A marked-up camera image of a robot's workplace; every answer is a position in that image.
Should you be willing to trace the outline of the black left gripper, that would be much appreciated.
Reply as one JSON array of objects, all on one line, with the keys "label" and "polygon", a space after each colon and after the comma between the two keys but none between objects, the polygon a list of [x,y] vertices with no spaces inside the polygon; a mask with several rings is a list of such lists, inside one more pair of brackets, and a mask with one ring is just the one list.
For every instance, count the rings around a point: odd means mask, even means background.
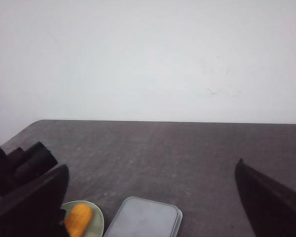
[{"label": "black left gripper", "polygon": [[18,147],[9,154],[0,146],[0,197],[42,176],[57,164],[41,142],[27,150]]}]

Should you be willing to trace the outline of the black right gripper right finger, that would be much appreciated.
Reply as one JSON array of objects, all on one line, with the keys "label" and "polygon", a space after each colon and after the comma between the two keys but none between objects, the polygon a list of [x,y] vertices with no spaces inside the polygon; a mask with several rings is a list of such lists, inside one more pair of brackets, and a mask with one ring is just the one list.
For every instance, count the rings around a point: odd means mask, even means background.
[{"label": "black right gripper right finger", "polygon": [[296,191],[240,159],[235,181],[242,206],[257,237],[296,237]]}]

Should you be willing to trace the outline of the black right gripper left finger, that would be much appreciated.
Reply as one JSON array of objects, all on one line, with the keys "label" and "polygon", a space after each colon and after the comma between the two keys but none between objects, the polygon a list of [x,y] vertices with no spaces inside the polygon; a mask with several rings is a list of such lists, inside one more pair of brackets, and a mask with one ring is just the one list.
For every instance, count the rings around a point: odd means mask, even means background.
[{"label": "black right gripper left finger", "polygon": [[67,237],[61,208],[69,169],[61,165],[0,198],[0,237]]}]

